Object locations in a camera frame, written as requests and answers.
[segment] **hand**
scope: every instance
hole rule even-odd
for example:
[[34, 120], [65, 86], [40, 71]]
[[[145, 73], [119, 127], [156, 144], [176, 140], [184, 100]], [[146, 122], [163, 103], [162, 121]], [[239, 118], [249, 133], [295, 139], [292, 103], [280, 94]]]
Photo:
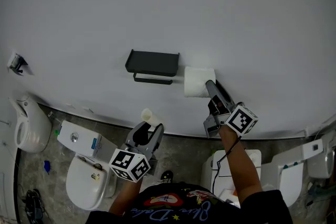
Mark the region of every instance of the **hand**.
[[222, 136], [234, 136], [236, 137], [237, 134], [234, 130], [232, 130], [229, 126], [227, 125], [222, 125], [218, 131], [219, 135], [222, 137]]

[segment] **toilet lid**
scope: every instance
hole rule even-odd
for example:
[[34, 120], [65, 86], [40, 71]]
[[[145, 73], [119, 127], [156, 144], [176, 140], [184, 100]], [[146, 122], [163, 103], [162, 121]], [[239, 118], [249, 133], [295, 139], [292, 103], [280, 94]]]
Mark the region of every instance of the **toilet lid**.
[[102, 195], [107, 173], [74, 157], [67, 175], [67, 194], [78, 207], [90, 210]]
[[21, 147], [27, 139], [27, 134], [29, 131], [29, 123], [26, 117], [19, 117], [17, 119], [15, 127], [15, 144], [17, 147]]
[[302, 188], [303, 163], [283, 169], [280, 175], [280, 186], [283, 200], [287, 207], [299, 198]]

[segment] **black toilet paper holder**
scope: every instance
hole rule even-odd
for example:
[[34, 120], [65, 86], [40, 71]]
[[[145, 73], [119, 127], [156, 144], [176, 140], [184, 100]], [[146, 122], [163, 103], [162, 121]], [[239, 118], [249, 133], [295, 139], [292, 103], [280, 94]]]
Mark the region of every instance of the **black toilet paper holder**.
[[137, 74], [174, 77], [179, 68], [180, 54], [131, 50], [126, 61], [126, 70], [133, 73], [134, 81], [171, 85], [173, 80], [137, 78]]

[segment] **blue object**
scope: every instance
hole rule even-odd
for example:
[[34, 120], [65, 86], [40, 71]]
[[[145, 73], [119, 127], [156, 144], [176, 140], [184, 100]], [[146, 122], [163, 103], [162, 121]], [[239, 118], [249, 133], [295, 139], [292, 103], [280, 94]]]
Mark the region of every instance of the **blue object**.
[[44, 170], [49, 174], [49, 172], [50, 172], [50, 161], [44, 161]]
[[93, 139], [93, 142], [92, 142], [92, 146], [91, 146], [92, 149], [95, 149], [95, 148], [96, 148], [96, 142], [97, 142], [97, 139], [94, 138], [94, 139]]

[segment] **toilet paper roll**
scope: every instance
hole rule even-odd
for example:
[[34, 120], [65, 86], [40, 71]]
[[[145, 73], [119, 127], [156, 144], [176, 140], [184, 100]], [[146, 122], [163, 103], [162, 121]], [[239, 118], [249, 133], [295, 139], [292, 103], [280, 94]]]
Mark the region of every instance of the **toilet paper roll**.
[[212, 80], [216, 83], [215, 70], [212, 68], [193, 68], [184, 69], [184, 96], [185, 97], [209, 97], [205, 83]]
[[160, 123], [163, 123], [163, 121], [156, 116], [150, 109], [144, 109], [141, 112], [141, 118], [143, 121], [146, 121], [146, 123], [150, 124], [153, 127], [157, 127]]

